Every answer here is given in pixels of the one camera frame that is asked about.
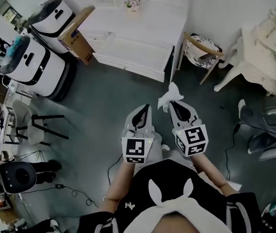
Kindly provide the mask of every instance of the white chair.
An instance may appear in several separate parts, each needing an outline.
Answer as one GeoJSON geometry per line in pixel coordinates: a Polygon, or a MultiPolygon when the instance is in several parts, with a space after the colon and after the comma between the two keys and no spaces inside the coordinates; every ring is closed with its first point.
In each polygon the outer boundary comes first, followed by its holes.
{"type": "Polygon", "coordinates": [[[200,84],[203,84],[206,78],[209,76],[209,74],[216,66],[216,64],[219,62],[220,57],[224,55],[222,52],[223,52],[222,49],[219,46],[215,45],[211,40],[197,34],[192,34],[191,36],[189,36],[187,33],[184,33],[184,40],[183,40],[183,46],[181,50],[178,70],[180,70],[183,55],[185,55],[193,65],[197,67],[202,67],[208,70],[207,74],[199,82],[200,84]],[[212,47],[212,49],[204,46],[203,45],[204,42],[207,42],[208,45],[212,47]],[[198,48],[199,50],[202,50],[206,54],[210,54],[212,56],[210,58],[207,58],[207,60],[205,60],[204,62],[199,62],[193,56],[193,53],[191,53],[192,48],[198,48]]]}
{"type": "Polygon", "coordinates": [[[40,143],[50,146],[49,143],[43,142],[45,132],[68,139],[65,135],[47,129],[44,123],[44,119],[64,118],[64,115],[38,116],[34,109],[19,100],[14,100],[12,108],[16,118],[16,137],[28,140],[29,145],[40,143]]]}

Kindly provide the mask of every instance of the white robot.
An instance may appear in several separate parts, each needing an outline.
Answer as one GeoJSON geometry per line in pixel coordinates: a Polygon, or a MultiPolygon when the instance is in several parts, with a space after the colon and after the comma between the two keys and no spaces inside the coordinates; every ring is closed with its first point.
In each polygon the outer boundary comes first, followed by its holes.
{"type": "MultiPolygon", "coordinates": [[[[166,104],[174,126],[172,134],[184,156],[205,152],[209,142],[208,135],[206,126],[201,124],[196,110],[188,104],[174,101],[172,98],[167,99],[166,104]]],[[[152,110],[149,104],[142,105],[131,112],[126,118],[121,138],[125,161],[145,163],[153,148],[155,134],[152,126],[152,110]]]]}
{"type": "Polygon", "coordinates": [[[16,39],[11,48],[10,60],[4,59],[0,72],[43,97],[59,101],[73,80],[75,67],[28,35],[16,39]]]}
{"type": "Polygon", "coordinates": [[[42,3],[29,17],[26,28],[30,27],[35,36],[44,39],[57,53],[67,53],[57,39],[75,17],[75,13],[63,0],[48,0],[42,3]]]}

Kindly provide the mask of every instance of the window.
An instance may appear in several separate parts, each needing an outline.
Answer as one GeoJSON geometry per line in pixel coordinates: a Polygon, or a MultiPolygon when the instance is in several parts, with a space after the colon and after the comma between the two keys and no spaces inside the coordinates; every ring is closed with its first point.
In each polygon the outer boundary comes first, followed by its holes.
{"type": "Polygon", "coordinates": [[[11,6],[4,12],[3,17],[13,25],[16,25],[21,19],[21,15],[11,6]]]}

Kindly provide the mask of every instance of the concrete floor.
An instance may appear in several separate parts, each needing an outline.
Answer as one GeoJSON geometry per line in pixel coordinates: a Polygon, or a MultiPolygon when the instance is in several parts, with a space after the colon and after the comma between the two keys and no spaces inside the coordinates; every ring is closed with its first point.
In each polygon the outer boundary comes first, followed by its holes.
{"type": "MultiPolygon", "coordinates": [[[[193,106],[206,124],[209,136],[206,155],[226,175],[224,151],[232,145],[232,132],[238,121],[238,101],[244,98],[247,105],[261,115],[264,104],[271,106],[273,98],[265,97],[261,86],[247,82],[242,76],[220,92],[214,92],[213,86],[224,78],[228,69],[215,69],[206,82],[199,85],[205,72],[184,59],[174,82],[184,96],[183,101],[193,106]]],[[[158,98],[168,90],[168,85],[168,80],[161,83],[102,65],[93,59],[89,66],[78,64],[75,80],[60,103],[34,98],[31,105],[39,114],[65,115],[66,119],[50,121],[49,127],[67,134],[69,140],[48,136],[47,141],[52,142],[50,148],[41,145],[20,146],[19,154],[41,149],[45,159],[55,158],[63,165],[53,184],[37,185],[33,190],[61,183],[86,192],[100,204],[109,186],[107,169],[121,155],[120,133],[125,118],[145,103],[152,106],[156,131],[162,135],[164,143],[174,149],[176,145],[171,133],[170,115],[162,109],[157,110],[158,98]]],[[[247,153],[247,142],[253,133],[255,131],[252,129],[241,128],[236,134],[236,147],[228,154],[229,169],[231,181],[242,184],[242,192],[254,192],[262,209],[276,199],[276,160],[258,162],[257,154],[247,153]]],[[[34,161],[35,154],[25,160],[34,161]]],[[[118,167],[112,168],[110,177],[114,176],[118,167]]],[[[27,209],[35,223],[48,217],[75,217],[96,210],[93,205],[85,205],[85,198],[81,194],[73,198],[68,189],[36,192],[25,197],[25,202],[32,204],[27,209]]],[[[21,214],[26,214],[21,203],[18,208],[21,214]]],[[[64,224],[70,224],[67,218],[62,219],[64,224]]],[[[67,226],[70,232],[74,232],[74,228],[70,227],[67,226]]]]}

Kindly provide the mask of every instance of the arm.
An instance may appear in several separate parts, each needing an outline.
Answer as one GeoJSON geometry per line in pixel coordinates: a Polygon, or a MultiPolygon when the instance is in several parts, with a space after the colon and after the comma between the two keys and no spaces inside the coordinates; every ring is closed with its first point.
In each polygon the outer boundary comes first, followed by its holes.
{"type": "Polygon", "coordinates": [[[227,197],[231,194],[238,193],[227,183],[223,174],[204,154],[196,154],[191,156],[191,159],[197,172],[205,172],[208,178],[222,191],[224,196],[227,197]]]}
{"type": "Polygon", "coordinates": [[[116,177],[105,195],[103,203],[100,205],[99,212],[114,213],[119,201],[128,193],[131,180],[133,178],[135,164],[123,161],[116,177]]]}

